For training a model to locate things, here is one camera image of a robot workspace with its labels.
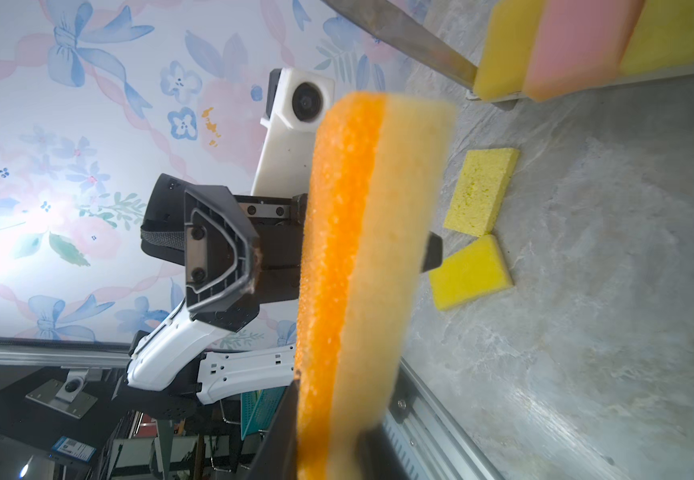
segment pink sponge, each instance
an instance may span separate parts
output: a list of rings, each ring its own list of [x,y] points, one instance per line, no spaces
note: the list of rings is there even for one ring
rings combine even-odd
[[[616,78],[642,0],[546,0],[523,92],[535,101]]]

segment gray marble tabletop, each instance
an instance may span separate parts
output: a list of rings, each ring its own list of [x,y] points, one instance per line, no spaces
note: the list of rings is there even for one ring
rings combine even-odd
[[[494,0],[425,26],[480,57]],[[404,357],[505,478],[694,478],[694,78],[514,110],[415,65],[459,106],[434,230],[467,150],[522,151],[494,230],[515,287],[438,312],[426,276]]]

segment floral wallpaper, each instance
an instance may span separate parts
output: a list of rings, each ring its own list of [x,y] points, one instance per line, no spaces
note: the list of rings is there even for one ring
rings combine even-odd
[[[430,0],[394,0],[418,22]],[[0,0],[0,337],[129,343],[184,296],[140,250],[160,173],[251,187],[270,70],[400,91],[410,60],[319,0]],[[296,302],[223,349],[296,340]]]

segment teal basket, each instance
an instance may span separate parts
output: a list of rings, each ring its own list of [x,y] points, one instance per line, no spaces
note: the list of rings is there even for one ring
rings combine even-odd
[[[240,394],[240,438],[245,440],[252,433],[269,429],[284,392],[281,386]]]

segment yellow sponge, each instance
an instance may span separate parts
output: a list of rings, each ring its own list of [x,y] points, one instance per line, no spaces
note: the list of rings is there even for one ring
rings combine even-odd
[[[493,235],[482,236],[430,272],[438,310],[510,288],[513,283]]]
[[[473,87],[483,100],[522,89],[544,1],[501,0],[494,6]]]
[[[694,0],[646,0],[620,73],[694,63]]]
[[[515,148],[468,151],[443,226],[462,234],[489,234],[519,156]]]

